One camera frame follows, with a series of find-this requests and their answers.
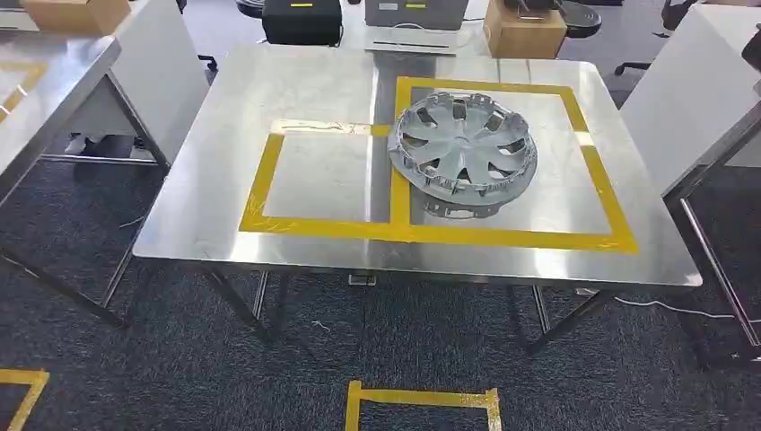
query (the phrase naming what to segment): yellow tape square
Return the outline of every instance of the yellow tape square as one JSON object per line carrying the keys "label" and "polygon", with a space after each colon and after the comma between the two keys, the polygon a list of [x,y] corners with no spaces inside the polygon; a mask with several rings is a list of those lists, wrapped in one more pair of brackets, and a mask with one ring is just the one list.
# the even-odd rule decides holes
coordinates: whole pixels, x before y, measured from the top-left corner
{"label": "yellow tape square", "polygon": [[363,389],[362,382],[349,382],[346,397],[345,431],[359,429],[359,408],[362,400],[384,404],[409,404],[413,406],[466,407],[486,410],[489,431],[502,431],[499,414],[499,396],[496,388],[485,393],[456,393],[430,391],[401,391],[395,389]]}
{"label": "yellow tape square", "polygon": [[637,246],[624,212],[618,204],[597,148],[592,142],[581,107],[570,87],[539,84],[501,84],[448,79],[400,76],[397,80],[395,112],[398,115],[411,102],[413,87],[446,88],[484,92],[528,92],[554,94],[561,98],[568,119],[581,146],[610,233],[559,233],[528,230],[493,229],[458,226],[433,226],[410,223],[410,184],[392,169],[389,193],[389,221],[356,222],[349,220],[266,216],[263,214],[267,193],[275,175],[277,159],[287,133],[324,132],[385,136],[390,126],[309,120],[276,121],[265,144],[249,200],[243,212],[243,232],[284,233],[306,236],[361,238],[393,242],[527,247],[561,250],[616,251],[636,253]]}
{"label": "yellow tape square", "polygon": [[44,371],[0,369],[0,383],[29,385],[21,406],[11,419],[8,431],[21,431],[49,377],[50,374]]}

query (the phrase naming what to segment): dark gray carpet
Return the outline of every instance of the dark gray carpet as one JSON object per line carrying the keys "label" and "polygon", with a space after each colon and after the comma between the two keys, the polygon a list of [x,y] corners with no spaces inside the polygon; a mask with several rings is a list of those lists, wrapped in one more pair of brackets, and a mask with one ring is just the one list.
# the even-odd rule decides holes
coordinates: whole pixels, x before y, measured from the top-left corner
{"label": "dark gray carpet", "polygon": [[[761,175],[720,174],[695,205],[736,263],[730,276],[759,304],[761,230],[750,227]],[[97,297],[135,229],[118,227],[144,213],[159,183],[150,168],[40,164],[0,208],[2,241]],[[250,299],[258,275],[225,272]],[[338,430],[353,379],[365,388],[498,388],[505,430],[761,427],[761,377],[706,369],[706,358],[727,356],[740,340],[733,321],[613,303],[530,358],[524,348],[538,323],[523,287],[394,276],[365,289],[308,274],[272,285],[264,321],[276,342],[267,347],[189,266],[133,262],[113,307],[127,313],[126,330],[0,269],[0,367],[50,372],[26,429]],[[547,295],[554,319],[581,300]],[[727,309],[711,279],[678,301]],[[761,318],[761,307],[752,313]],[[0,385],[5,420],[19,402],[7,388]],[[486,430],[485,420],[480,409],[365,401],[360,429]]]}

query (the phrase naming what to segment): white desk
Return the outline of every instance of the white desk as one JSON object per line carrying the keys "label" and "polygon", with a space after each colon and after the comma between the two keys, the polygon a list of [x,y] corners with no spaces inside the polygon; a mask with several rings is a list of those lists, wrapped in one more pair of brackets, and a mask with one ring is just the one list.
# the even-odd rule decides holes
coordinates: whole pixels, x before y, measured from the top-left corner
{"label": "white desk", "polygon": [[[694,6],[621,109],[662,195],[761,99],[761,74],[740,56],[759,22],[761,8]],[[730,164],[761,166],[761,142]]]}

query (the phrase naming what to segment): electrical cable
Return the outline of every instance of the electrical cable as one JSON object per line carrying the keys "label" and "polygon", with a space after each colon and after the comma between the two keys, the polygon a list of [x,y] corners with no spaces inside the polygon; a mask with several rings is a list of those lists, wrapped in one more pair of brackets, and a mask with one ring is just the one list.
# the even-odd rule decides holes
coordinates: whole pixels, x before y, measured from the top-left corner
{"label": "electrical cable", "polygon": [[[710,314],[709,312],[700,312],[698,310],[685,310],[683,308],[677,308],[673,307],[671,305],[668,305],[666,303],[662,303],[661,301],[650,301],[648,303],[636,303],[634,301],[627,301],[626,299],[621,299],[619,297],[615,297],[616,301],[619,301],[620,303],[625,303],[626,305],[634,305],[637,307],[650,307],[652,305],[660,305],[663,308],[666,308],[668,310],[671,310],[673,312],[685,312],[687,314],[697,314],[699,316],[704,316],[709,319],[735,319],[735,316],[731,314]],[[751,323],[761,323],[761,319],[757,319],[754,321],[750,321]]]}
{"label": "electrical cable", "polygon": [[[426,28],[425,28],[425,27],[423,27],[422,25],[420,25],[420,24],[415,24],[414,22],[400,22],[399,24],[397,24],[397,25],[394,25],[394,26],[393,26],[393,27],[391,27],[391,28],[392,28],[392,29],[403,29],[404,27],[402,27],[402,26],[404,26],[404,25],[407,25],[407,26],[412,26],[412,27],[414,27],[414,28],[416,28],[416,29],[419,29],[419,30],[425,31],[426,33],[431,33],[431,34],[450,34],[450,35],[451,35],[451,34],[454,34],[452,31],[448,31],[448,30],[433,30],[433,29],[426,29]],[[463,31],[462,31],[462,30],[460,30],[460,31],[458,31],[457,33],[458,33],[458,35],[460,35],[462,32],[463,32]],[[455,49],[460,49],[460,48],[464,48],[464,47],[466,47],[466,46],[467,46],[467,45],[470,43],[470,41],[473,39],[473,37],[474,37],[475,35],[476,35],[476,32],[475,32],[475,31],[473,31],[473,30],[471,30],[471,31],[470,31],[470,35],[469,35],[469,36],[467,36],[467,37],[466,37],[466,39],[465,39],[465,43],[463,43],[463,44],[461,44],[461,45],[457,45],[457,46],[455,46],[454,48],[455,48]],[[393,44],[395,44],[395,45],[397,45],[397,46],[403,46],[403,45],[404,45],[404,44],[402,44],[402,43],[399,43],[399,42],[391,42],[391,43],[393,43]]]}

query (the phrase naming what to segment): floor tape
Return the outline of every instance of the floor tape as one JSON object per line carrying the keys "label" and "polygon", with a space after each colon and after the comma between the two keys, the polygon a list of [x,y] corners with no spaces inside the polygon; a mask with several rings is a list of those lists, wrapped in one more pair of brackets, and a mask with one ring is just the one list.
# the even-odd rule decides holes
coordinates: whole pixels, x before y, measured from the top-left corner
{"label": "floor tape", "polygon": [[383,404],[409,404],[415,406],[463,407],[485,409],[489,431],[502,431],[499,415],[499,396],[496,388],[485,393],[403,391],[397,389],[363,389],[362,382],[349,382],[346,400],[345,431],[359,430],[359,408],[362,400]]}
{"label": "floor tape", "polygon": [[30,386],[26,395],[24,395],[22,405],[19,406],[16,414],[13,415],[8,431],[21,431],[31,413],[31,408],[37,402],[39,395],[42,393],[42,388],[45,387],[49,377],[50,374],[44,371],[0,369],[0,383],[28,384]]}

